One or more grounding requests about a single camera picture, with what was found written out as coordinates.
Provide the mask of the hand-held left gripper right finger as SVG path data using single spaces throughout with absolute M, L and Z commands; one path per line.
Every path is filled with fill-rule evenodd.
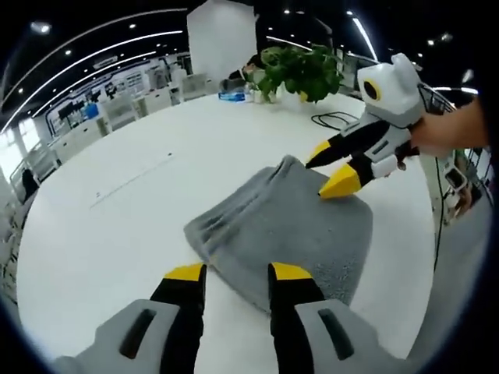
M 268 265 L 270 330 L 280 373 L 393 373 L 395 358 L 347 305 L 325 299 L 309 272 Z

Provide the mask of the person's right hand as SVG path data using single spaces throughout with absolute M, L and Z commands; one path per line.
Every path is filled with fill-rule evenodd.
M 410 143 L 421 153 L 444 157 L 459 147 L 453 113 L 432 115 L 426 113 L 412 127 Z

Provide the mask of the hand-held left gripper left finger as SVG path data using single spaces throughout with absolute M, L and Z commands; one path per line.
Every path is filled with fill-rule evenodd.
M 192 373 L 203 335 L 207 267 L 179 266 L 148 299 L 102 323 L 94 342 L 53 363 L 57 373 Z

